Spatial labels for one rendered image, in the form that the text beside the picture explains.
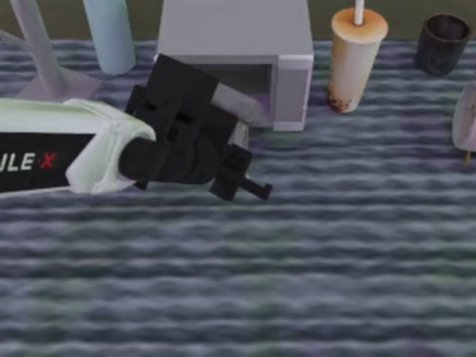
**stand base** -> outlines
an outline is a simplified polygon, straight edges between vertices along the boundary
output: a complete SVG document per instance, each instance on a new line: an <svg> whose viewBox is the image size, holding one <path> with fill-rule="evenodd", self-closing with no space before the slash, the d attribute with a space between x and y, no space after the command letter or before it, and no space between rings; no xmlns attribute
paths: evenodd
<svg viewBox="0 0 476 357"><path fill-rule="evenodd" d="M52 97L43 87L41 80L36 76L23 90L16 96L20 100L38 100L42 102L64 102L68 99L88 99L102 84L101 80L86 76L79 72L61 68L61 72L66 80L66 93L59 97Z"/></svg>

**black label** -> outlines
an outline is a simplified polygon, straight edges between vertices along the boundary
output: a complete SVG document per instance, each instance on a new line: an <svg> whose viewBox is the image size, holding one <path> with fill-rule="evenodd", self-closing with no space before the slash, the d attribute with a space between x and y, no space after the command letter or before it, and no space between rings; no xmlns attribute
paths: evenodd
<svg viewBox="0 0 476 357"><path fill-rule="evenodd" d="M0 133L0 193L69 186L66 170L93 137Z"/></svg>

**straw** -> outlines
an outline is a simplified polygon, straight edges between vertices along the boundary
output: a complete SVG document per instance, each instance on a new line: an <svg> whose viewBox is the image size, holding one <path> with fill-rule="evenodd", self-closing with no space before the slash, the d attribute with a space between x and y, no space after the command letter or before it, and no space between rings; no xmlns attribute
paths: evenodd
<svg viewBox="0 0 476 357"><path fill-rule="evenodd" d="M471 151L467 151L466 155L464 156L464 166L469 166L470 161L471 161Z"/></svg>
<svg viewBox="0 0 476 357"><path fill-rule="evenodd" d="M356 0L356 10L354 11L354 25L360 26L364 23L364 0Z"/></svg>

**gray box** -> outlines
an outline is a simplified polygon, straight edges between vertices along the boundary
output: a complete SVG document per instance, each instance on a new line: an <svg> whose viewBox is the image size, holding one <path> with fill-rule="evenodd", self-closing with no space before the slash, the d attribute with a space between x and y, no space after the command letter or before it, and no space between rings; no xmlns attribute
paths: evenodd
<svg viewBox="0 0 476 357"><path fill-rule="evenodd" d="M164 0L157 55L262 103L253 126L301 131L314 51L307 0Z"/></svg>

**box opening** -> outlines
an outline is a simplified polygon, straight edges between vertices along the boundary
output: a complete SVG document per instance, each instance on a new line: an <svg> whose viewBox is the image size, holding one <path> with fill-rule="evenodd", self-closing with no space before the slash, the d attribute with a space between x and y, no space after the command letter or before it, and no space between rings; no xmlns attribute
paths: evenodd
<svg viewBox="0 0 476 357"><path fill-rule="evenodd" d="M263 112L269 116L271 65L193 65L193 67L211 74L222 84L255 98L261 103Z"/></svg>

